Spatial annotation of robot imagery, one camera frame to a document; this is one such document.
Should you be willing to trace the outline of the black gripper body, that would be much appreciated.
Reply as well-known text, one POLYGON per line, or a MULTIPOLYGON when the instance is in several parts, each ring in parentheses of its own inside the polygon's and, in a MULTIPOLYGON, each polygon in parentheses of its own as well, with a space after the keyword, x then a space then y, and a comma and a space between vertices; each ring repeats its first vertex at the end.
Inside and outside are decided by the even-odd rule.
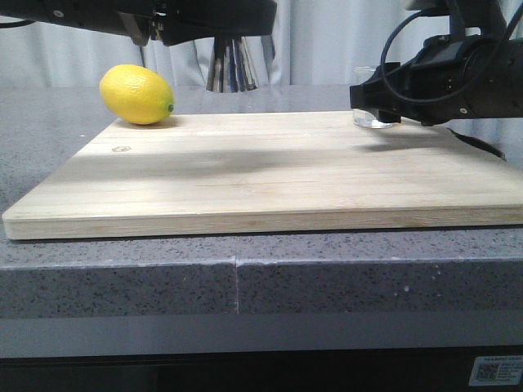
POLYGON ((432 38, 398 76, 398 91, 413 99, 428 100, 460 93, 448 100, 399 104, 402 117, 425 125, 453 119, 520 118, 522 116, 522 40, 497 43, 467 38, 443 44, 432 38))
POLYGON ((150 39, 158 12, 165 1, 81 1, 81 26, 102 33, 128 37, 138 46, 150 39))

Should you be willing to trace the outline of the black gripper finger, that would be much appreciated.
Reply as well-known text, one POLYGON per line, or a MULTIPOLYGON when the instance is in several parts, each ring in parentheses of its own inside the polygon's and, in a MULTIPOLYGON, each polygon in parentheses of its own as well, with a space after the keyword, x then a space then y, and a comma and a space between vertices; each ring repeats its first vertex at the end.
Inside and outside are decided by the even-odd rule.
POLYGON ((275 1, 164 1, 157 8, 157 39, 166 46, 201 38, 272 34, 275 1))
POLYGON ((391 112, 393 100, 391 93, 386 89, 380 75, 380 68, 376 66, 373 76, 366 82, 359 85, 354 84, 349 87, 350 107, 353 109, 362 109, 373 114, 383 123, 400 123, 401 116, 391 112))

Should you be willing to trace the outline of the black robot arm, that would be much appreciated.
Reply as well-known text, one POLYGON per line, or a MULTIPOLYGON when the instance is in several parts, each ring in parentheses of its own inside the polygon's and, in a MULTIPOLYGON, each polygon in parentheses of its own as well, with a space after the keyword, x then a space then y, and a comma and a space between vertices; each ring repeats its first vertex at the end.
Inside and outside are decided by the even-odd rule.
POLYGON ((522 41, 513 38, 522 17, 505 20, 496 1, 407 1, 413 15, 389 36, 373 75, 350 88, 351 107, 382 123, 402 118, 432 126, 454 119, 522 115, 522 41), (446 16, 449 32, 424 41, 401 64, 386 60, 399 32, 417 17, 446 16))
POLYGON ((270 35, 274 1, 2 1, 1 14, 170 47, 201 38, 270 35))

